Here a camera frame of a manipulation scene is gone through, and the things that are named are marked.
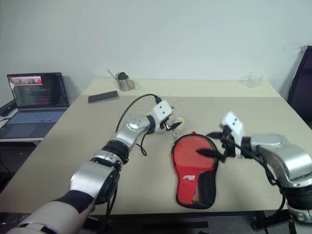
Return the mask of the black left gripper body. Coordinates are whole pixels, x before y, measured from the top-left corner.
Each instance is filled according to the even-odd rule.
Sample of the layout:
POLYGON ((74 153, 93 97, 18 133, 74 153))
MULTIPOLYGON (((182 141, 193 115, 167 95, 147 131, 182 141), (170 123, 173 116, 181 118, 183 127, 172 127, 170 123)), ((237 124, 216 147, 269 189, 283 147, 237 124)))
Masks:
POLYGON ((168 123, 169 118, 165 118, 161 123, 160 123, 160 130, 166 130, 166 131, 171 131, 172 127, 171 125, 168 123))

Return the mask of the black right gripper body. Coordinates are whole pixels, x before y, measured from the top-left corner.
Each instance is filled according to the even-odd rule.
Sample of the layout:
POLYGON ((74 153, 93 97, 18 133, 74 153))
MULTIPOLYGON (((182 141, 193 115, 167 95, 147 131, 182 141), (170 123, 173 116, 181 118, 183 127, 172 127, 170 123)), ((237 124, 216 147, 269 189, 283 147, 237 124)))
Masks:
POLYGON ((220 161, 226 161, 228 157, 236 157, 236 143, 232 136, 232 130, 227 125, 220 125, 221 132, 221 147, 224 149, 223 156, 220 161))

